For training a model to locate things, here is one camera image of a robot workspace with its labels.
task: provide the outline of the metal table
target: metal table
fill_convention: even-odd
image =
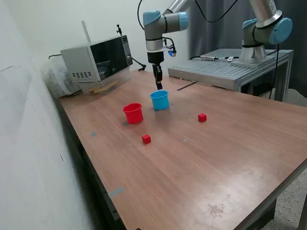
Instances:
[[[217,58],[240,56],[241,49],[217,49],[206,55]],[[291,73],[293,50],[280,50],[278,58],[278,75],[276,76],[276,101],[284,102]],[[232,66],[227,61],[204,61],[200,59],[189,60],[168,68],[170,77],[177,77],[189,81],[213,85],[237,92],[241,87],[275,69],[276,53],[258,68]]]

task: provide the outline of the red cup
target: red cup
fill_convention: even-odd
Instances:
[[[123,108],[129,124],[140,123],[143,120],[142,105],[140,103],[131,103]]]

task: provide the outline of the table leg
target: table leg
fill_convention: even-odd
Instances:
[[[291,67],[292,57],[289,58],[287,64],[283,64],[278,67],[274,96],[274,100],[276,101],[286,102],[287,100]]]
[[[305,198],[301,220],[299,221],[297,230],[307,230],[307,196]]]
[[[260,230],[266,226],[275,216],[276,202],[274,202],[262,213],[260,218],[250,225],[246,230]]]

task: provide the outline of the gray curtain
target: gray curtain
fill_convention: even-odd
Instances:
[[[234,0],[197,0],[206,18],[218,19]],[[289,88],[298,90],[307,97],[307,1],[275,0],[285,17],[294,23],[293,32],[280,49],[293,49],[294,61]],[[216,23],[206,22],[196,4],[191,7],[189,54],[197,56],[219,48],[241,48],[242,23],[255,18],[249,0],[239,0],[228,14]]]

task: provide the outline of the cable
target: cable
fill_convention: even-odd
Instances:
[[[192,60],[194,58],[200,58],[200,56],[193,56],[193,57],[190,58],[190,60]]]
[[[140,6],[141,6],[142,1],[143,1],[143,0],[140,0],[139,6],[138,6],[138,21],[139,21],[139,24],[140,24],[141,28],[144,30],[144,27],[142,26],[142,23],[141,23],[141,21],[140,21],[140,15],[139,15]]]
[[[175,43],[174,43],[172,38],[170,38],[170,37],[162,37],[162,39],[164,39],[164,41],[165,41],[166,48],[170,48],[170,49],[173,49],[174,51],[176,51]],[[171,46],[167,46],[166,45],[166,40],[170,40],[172,42],[172,45]]]
[[[270,91],[269,99],[271,99],[272,91],[273,91],[275,80],[276,80],[276,73],[277,73],[277,67],[278,67],[278,56],[279,56],[279,44],[277,44],[276,66],[275,66],[273,83],[272,83],[272,88],[271,88],[271,91]]]
[[[55,54],[55,55],[50,55],[48,59],[50,59],[51,57],[56,57],[56,56],[61,56],[62,54]]]
[[[215,22],[221,20],[221,19],[229,12],[229,11],[231,10],[231,8],[236,4],[237,1],[238,1],[238,0],[235,0],[234,3],[232,3],[232,5],[229,7],[229,9],[228,9],[218,20],[215,20],[215,21],[209,21],[209,20],[206,18],[206,16],[203,14],[203,12],[202,12],[202,10],[201,10],[201,7],[200,7],[200,5],[198,4],[197,0],[195,0],[195,3],[197,4],[197,7],[198,7],[198,9],[200,10],[200,12],[201,12],[203,18],[204,18],[207,22],[209,22],[209,23],[215,23]]]
[[[140,63],[139,61],[135,60],[134,58],[132,58],[132,60],[134,60],[136,63],[138,63],[140,66],[142,66],[142,68],[140,68],[139,71],[141,71],[141,70],[145,71],[147,65],[144,65],[144,64]]]

